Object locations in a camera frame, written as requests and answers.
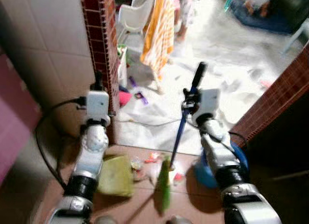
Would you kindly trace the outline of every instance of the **blue bucket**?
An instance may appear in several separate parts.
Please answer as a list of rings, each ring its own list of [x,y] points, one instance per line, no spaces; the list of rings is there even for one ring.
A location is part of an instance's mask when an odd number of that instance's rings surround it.
[[[240,162],[249,170],[248,161],[247,158],[242,151],[238,147],[237,144],[234,142],[231,142],[231,146],[235,151],[236,156],[240,160]],[[203,151],[198,162],[194,166],[195,175],[197,177],[197,181],[203,185],[205,185],[207,188],[214,189],[218,187],[217,181],[213,176],[213,173],[208,165],[206,154]]]

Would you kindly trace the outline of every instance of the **brown floor tile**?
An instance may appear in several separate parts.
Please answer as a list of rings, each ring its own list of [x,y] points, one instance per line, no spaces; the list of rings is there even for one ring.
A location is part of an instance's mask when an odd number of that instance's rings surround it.
[[[107,154],[127,154],[130,158],[138,156],[141,160],[148,158],[153,150],[114,145],[107,150]],[[176,156],[176,172],[186,175],[185,180],[177,186],[171,185],[170,208],[160,216],[154,200],[154,186],[148,181],[141,181],[134,185],[132,198],[106,196],[95,194],[93,222],[102,215],[111,215],[119,224],[164,224],[173,215],[180,215],[191,220],[194,224],[223,224],[223,213],[218,190],[210,190],[196,181],[192,162],[197,157],[178,154]],[[157,177],[161,162],[144,165],[145,170]],[[69,175],[72,165],[63,169],[63,174]],[[44,223],[53,208],[62,197],[62,189],[55,180],[48,185],[42,203],[38,209],[34,223]]]
[[[116,198],[110,198],[99,204],[97,198],[91,221],[94,222],[100,216],[110,215],[119,224],[155,223],[153,222],[156,215],[152,190],[136,189],[131,199],[124,202],[119,199],[119,202],[115,203],[116,200]]]

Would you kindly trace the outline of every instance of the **wall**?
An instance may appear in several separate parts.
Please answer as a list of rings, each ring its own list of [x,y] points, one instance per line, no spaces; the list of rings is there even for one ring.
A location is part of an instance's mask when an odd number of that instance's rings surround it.
[[[0,55],[0,186],[27,143],[40,112],[5,54]]]
[[[57,132],[49,122],[43,127],[44,138],[41,142],[49,162],[55,167],[55,155],[62,145]],[[0,188],[1,223],[33,223],[32,214],[36,213],[52,174],[47,169],[39,153],[35,139],[31,136],[20,151],[14,165]]]
[[[44,107],[84,95],[94,81],[80,0],[0,0],[0,41]],[[60,127],[78,134],[81,111],[57,111]]]
[[[233,132],[242,134],[248,141],[263,131],[285,110],[309,91],[309,43],[284,70],[271,87],[253,104],[238,123]],[[244,142],[232,139],[238,145]]]
[[[102,72],[103,86],[110,95],[109,111],[119,109],[119,83],[115,0],[81,0],[92,64]],[[115,122],[107,129],[110,143],[117,134]]]

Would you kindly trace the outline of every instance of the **blue mat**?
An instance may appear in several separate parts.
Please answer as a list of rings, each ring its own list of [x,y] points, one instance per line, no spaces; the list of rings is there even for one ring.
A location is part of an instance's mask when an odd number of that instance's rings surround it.
[[[259,11],[255,11],[253,15],[248,13],[247,8],[244,7],[243,0],[227,0],[228,9],[232,14],[244,25],[264,29],[278,34],[291,34],[287,20],[280,10],[274,11],[268,17],[261,17]]]

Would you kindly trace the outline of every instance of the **leg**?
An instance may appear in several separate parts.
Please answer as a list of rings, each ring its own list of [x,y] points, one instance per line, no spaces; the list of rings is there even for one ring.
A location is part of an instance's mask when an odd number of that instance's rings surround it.
[[[160,94],[160,95],[164,94],[163,88],[160,85],[158,74],[153,71],[153,75],[154,75],[154,81],[156,83],[156,90],[157,90],[158,94]]]
[[[296,39],[300,36],[300,34],[304,31],[304,25],[302,24],[299,28],[299,30],[297,30],[293,36],[289,39],[289,41],[287,42],[287,44],[285,45],[284,49],[282,50],[281,53],[286,54],[286,52],[289,50],[289,48],[291,47],[291,45],[296,41]]]
[[[176,10],[175,10],[174,25],[177,25],[177,24],[178,24],[179,17],[180,17],[180,9],[176,9]]]
[[[182,0],[181,3],[181,19],[182,25],[177,33],[177,41],[183,42],[188,29],[188,25],[193,23],[194,8],[193,0]]]
[[[180,30],[179,30],[179,32],[177,33],[176,41],[178,41],[178,42],[183,42],[184,39],[185,39],[185,34],[186,34],[187,30],[188,30],[188,27],[186,27],[186,26],[182,23],[182,25],[181,25],[181,27],[180,27]]]
[[[253,15],[254,9],[253,9],[253,7],[252,7],[252,5],[251,5],[251,2],[250,2],[249,0],[246,0],[246,2],[245,2],[245,7],[247,8],[248,13],[249,13],[250,15]]]
[[[269,7],[269,2],[266,2],[262,5],[261,7],[261,12],[260,12],[260,16],[261,17],[266,17],[268,14],[268,7]]]

